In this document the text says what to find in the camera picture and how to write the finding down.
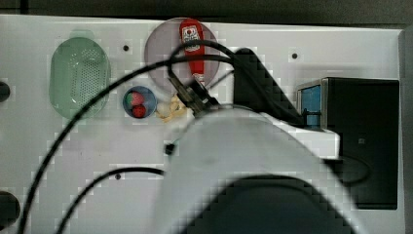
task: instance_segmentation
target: green container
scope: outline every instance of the green container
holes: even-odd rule
[[[74,37],[61,43],[52,58],[49,98],[54,109],[71,119],[109,84],[110,63],[97,43]],[[85,115],[93,117],[106,103],[101,99]]]

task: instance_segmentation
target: red bottle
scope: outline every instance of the red bottle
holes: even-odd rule
[[[193,40],[204,40],[204,33],[201,23],[195,19],[185,19],[179,26],[179,35],[182,43]],[[206,49],[205,46],[197,45],[186,47],[184,52],[185,56],[197,56],[204,55],[206,53]],[[188,63],[191,68],[192,77],[204,85],[204,61],[196,60],[189,61]]]

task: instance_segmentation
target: black wire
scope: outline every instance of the black wire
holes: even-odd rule
[[[221,81],[225,80],[229,75],[233,74],[234,70],[230,70],[227,73],[223,74],[221,77],[219,77],[214,83],[212,83],[208,89],[212,90],[215,86],[217,86]]]
[[[108,87],[106,87],[104,90],[102,90],[98,95],[93,97],[86,105],[84,105],[73,117],[73,119],[67,124],[67,126],[63,129],[63,131],[60,133],[58,138],[55,140],[54,144],[52,145],[51,149],[49,150],[48,154],[45,156],[43,159],[39,169],[36,172],[36,176],[33,179],[32,184],[30,185],[30,189],[26,198],[26,201],[24,203],[23,207],[23,213],[21,216],[21,219],[19,221],[19,229],[18,229],[18,234],[23,234],[24,229],[25,229],[25,224],[27,223],[27,218],[30,213],[30,209],[33,203],[33,199],[36,193],[36,190],[40,184],[40,181],[42,179],[43,173],[46,171],[46,169],[49,166],[49,163],[51,162],[53,156],[58,150],[58,147],[60,144],[63,142],[63,140],[66,138],[66,136],[69,134],[69,132],[73,129],[73,127],[76,125],[76,123],[82,118],[82,116],[93,106],[96,104],[101,98],[105,97],[112,91],[113,89],[117,88],[118,86],[122,85],[123,83],[129,81],[133,77],[140,75],[142,73],[154,70],[156,68],[159,68],[161,66],[165,65],[172,65],[174,63],[178,62],[185,62],[185,61],[190,61],[190,60],[217,60],[217,61],[222,61],[222,62],[227,62],[232,64],[232,60],[230,58],[225,58],[222,56],[214,56],[214,55],[204,55],[204,56],[191,56],[191,57],[181,57],[181,58],[170,58],[168,60],[163,60],[156,62],[151,65],[144,66],[140,69],[137,69],[136,71],[133,71],[132,73],[122,77],[121,79],[117,80],[116,82],[112,83]]]
[[[190,41],[190,42],[179,45],[172,52],[172,54],[170,54],[170,57],[173,59],[184,48],[186,48],[188,46],[196,46],[196,45],[203,45],[203,46],[211,47],[211,48],[216,49],[216,50],[224,53],[225,55],[227,55],[233,61],[233,66],[235,66],[235,64],[236,64],[237,66],[235,66],[235,67],[241,67],[244,70],[244,72],[247,74],[247,77],[249,78],[249,80],[252,82],[252,85],[254,85],[255,88],[258,89],[261,94],[266,94],[266,91],[261,87],[261,85],[258,83],[258,81],[256,79],[254,79],[254,77],[252,76],[251,71],[248,69],[247,65],[242,60],[240,60],[234,52],[230,51],[228,48],[222,46],[219,43],[212,42],[212,41],[206,41],[206,40]],[[171,79],[179,80],[178,77],[176,76],[176,74],[172,70],[172,64],[168,64],[168,75],[169,75],[170,80]],[[278,102],[271,101],[268,98],[263,98],[263,99],[264,99],[265,102],[267,102],[267,104],[270,106],[271,109],[281,110],[284,115],[289,116],[291,119],[294,119],[297,123],[300,123],[300,125],[304,126],[304,121],[302,119],[300,119],[299,116],[296,116],[295,114],[291,113],[287,108],[283,107]]]
[[[352,160],[362,164],[367,169],[367,172],[365,173],[365,175],[360,177],[360,178],[352,179],[350,181],[345,181],[345,180],[341,179],[341,182],[344,185],[353,186],[353,185],[356,185],[356,184],[363,183],[363,182],[365,182],[366,180],[368,180],[370,178],[372,170],[371,170],[371,167],[368,165],[368,163],[366,163],[364,160],[353,157],[353,156],[350,156],[350,155],[342,155],[342,158],[352,159]]]
[[[66,228],[66,224],[69,221],[69,219],[72,217],[73,213],[75,212],[75,209],[79,204],[83,201],[86,195],[101,181],[113,176],[117,175],[120,173],[150,173],[150,174],[156,174],[159,176],[164,175],[164,171],[159,170],[159,169],[154,169],[154,168],[144,168],[144,167],[132,167],[132,168],[122,168],[122,169],[116,169],[110,172],[107,172],[97,178],[95,178],[91,183],[86,186],[82,192],[76,197],[76,199],[70,204],[69,209],[67,210],[66,214],[64,217],[61,219],[60,224],[58,225],[58,229],[56,231],[56,234],[61,234],[63,233],[64,229]]]
[[[219,43],[212,42],[212,41],[207,41],[207,40],[194,40],[194,41],[189,41],[187,43],[181,44],[172,52],[172,54],[170,54],[170,58],[174,59],[175,56],[177,56],[181,50],[183,50],[184,48],[186,48],[188,46],[197,46],[197,45],[207,46],[207,47],[211,47],[213,49],[216,49],[216,50],[224,53],[225,55],[227,55],[231,59],[231,61],[233,61],[234,58],[235,58],[234,52],[230,51],[228,48],[222,46]],[[175,73],[172,70],[172,63],[168,64],[167,67],[168,67],[169,79],[179,80],[178,77],[175,75]]]

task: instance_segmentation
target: hole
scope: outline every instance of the hole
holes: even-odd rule
[[[20,215],[19,200],[11,193],[0,191],[0,231],[12,225]]]

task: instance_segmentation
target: white table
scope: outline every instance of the white table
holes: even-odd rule
[[[49,102],[51,58],[73,29],[91,30],[109,56],[112,79],[143,66],[143,49],[160,21],[0,16],[0,80],[12,87],[0,103],[0,190],[23,201],[39,162],[66,120]],[[295,102],[297,85],[326,76],[398,79],[400,30],[206,23],[218,42],[236,50],[249,47],[260,56],[286,95]],[[130,46],[128,52],[122,47]],[[291,58],[297,53],[298,59]],[[221,64],[217,74],[230,69]],[[232,101],[232,79],[212,92]],[[128,117],[121,100],[134,85],[168,96],[147,75],[112,92],[102,111],[78,125],[49,167],[33,207],[31,233],[52,233],[69,202],[91,179],[123,166],[166,168],[164,140],[169,125],[152,116]],[[94,190],[70,222],[71,233],[145,233],[161,180],[152,175],[110,179]],[[362,211],[371,233],[404,233],[401,149],[398,209]],[[15,233],[16,225],[3,233]]]

